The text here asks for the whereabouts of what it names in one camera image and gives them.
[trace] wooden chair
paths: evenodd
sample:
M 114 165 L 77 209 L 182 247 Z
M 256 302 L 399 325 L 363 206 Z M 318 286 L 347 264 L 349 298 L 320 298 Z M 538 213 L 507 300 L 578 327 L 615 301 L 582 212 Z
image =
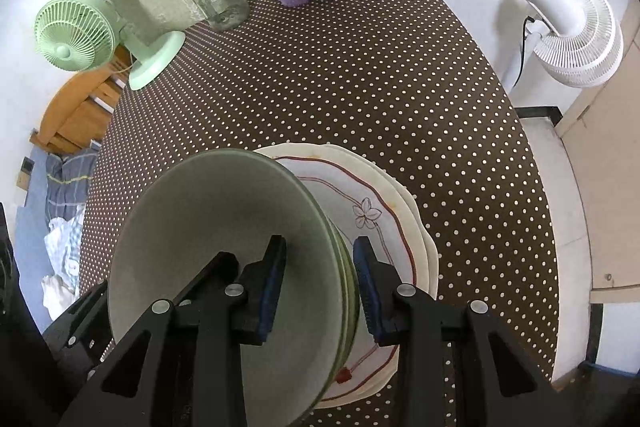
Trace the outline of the wooden chair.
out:
M 119 46 L 109 64 L 72 76 L 49 103 L 31 143 L 46 152 L 73 154 L 89 147 L 92 139 L 102 140 L 111 113 L 94 99 L 115 108 L 122 88 L 114 79 L 126 83 L 130 65 L 129 52 Z

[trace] power cord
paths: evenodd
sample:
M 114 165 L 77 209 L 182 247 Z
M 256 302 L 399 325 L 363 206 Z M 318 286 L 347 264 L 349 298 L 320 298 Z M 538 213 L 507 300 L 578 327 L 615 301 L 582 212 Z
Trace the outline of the power cord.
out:
M 536 20 L 533 17 L 529 17 L 527 16 L 526 19 L 524 19 L 524 22 L 522 23 L 522 45 L 520 47 L 520 73 L 518 73 L 518 77 L 516 78 L 516 81 L 513 83 L 513 87 L 516 87 L 516 84 L 518 83 L 520 77 L 522 76 L 522 70 L 524 68 L 524 41 L 526 40 L 526 32 L 527 32 L 527 23 L 528 22 L 535 22 Z
M 133 67 L 134 60 L 133 60 L 133 55 L 131 54 L 131 52 L 129 52 L 129 62 L 131 62 L 130 66 L 128 66 L 127 68 L 124 68 L 123 70 L 120 70 L 120 71 L 113 71 L 112 70 L 111 74 L 125 73 L 126 71 L 129 71 Z M 111 67 L 112 63 L 113 63 L 113 61 L 110 61 L 108 63 L 108 66 Z

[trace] flower pattern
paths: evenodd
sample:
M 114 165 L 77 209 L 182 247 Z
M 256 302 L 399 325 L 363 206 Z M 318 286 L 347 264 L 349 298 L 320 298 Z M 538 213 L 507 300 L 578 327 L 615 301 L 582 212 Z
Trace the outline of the flower pattern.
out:
M 372 230 L 376 227 L 376 219 L 382 215 L 382 211 L 371 206 L 371 200 L 364 198 L 360 204 L 353 205 L 353 213 L 356 215 L 356 227 L 367 227 Z

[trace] table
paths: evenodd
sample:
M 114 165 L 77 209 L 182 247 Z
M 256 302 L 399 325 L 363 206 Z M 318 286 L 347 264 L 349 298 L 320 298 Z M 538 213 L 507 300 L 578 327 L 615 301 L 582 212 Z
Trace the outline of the table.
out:
M 124 91 L 89 193 L 81 290 L 108 275 L 127 213 L 172 165 L 212 148 L 331 142 L 414 195 L 440 254 L 438 298 L 486 299 L 550 377 L 558 275 L 545 193 L 508 97 L 455 15 L 442 0 L 251 5 L 235 30 L 189 28 L 153 83 Z M 383 427 L 393 386 L 303 425 Z

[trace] wall outlet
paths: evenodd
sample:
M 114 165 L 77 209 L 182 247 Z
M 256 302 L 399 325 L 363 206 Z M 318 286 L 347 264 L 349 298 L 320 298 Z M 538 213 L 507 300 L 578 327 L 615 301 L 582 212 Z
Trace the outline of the wall outlet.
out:
M 18 181 L 16 182 L 16 185 L 22 190 L 29 190 L 34 165 L 35 163 L 30 158 L 25 157 L 22 160 L 22 166 L 20 167 L 20 172 L 18 172 Z

